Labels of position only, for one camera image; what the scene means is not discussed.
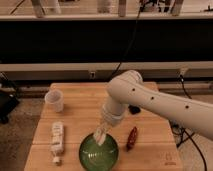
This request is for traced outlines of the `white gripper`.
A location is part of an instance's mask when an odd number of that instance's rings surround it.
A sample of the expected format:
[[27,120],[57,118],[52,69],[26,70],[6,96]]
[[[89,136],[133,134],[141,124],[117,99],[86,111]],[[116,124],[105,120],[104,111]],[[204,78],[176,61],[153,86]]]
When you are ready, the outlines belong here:
[[124,118],[125,107],[108,107],[104,105],[102,107],[102,118],[110,125],[105,123],[100,123],[95,130],[93,137],[95,140],[101,140],[101,144],[105,142],[106,135],[111,129],[111,126],[118,125]]

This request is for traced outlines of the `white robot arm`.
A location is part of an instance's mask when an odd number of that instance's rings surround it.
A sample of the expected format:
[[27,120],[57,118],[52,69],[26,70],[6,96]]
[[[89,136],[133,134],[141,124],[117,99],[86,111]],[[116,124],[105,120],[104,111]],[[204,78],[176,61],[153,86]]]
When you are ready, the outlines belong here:
[[213,104],[146,88],[141,75],[134,70],[114,77],[108,82],[106,91],[108,97],[101,109],[102,122],[93,135],[98,145],[104,143],[109,127],[122,121],[128,105],[158,114],[213,141]]

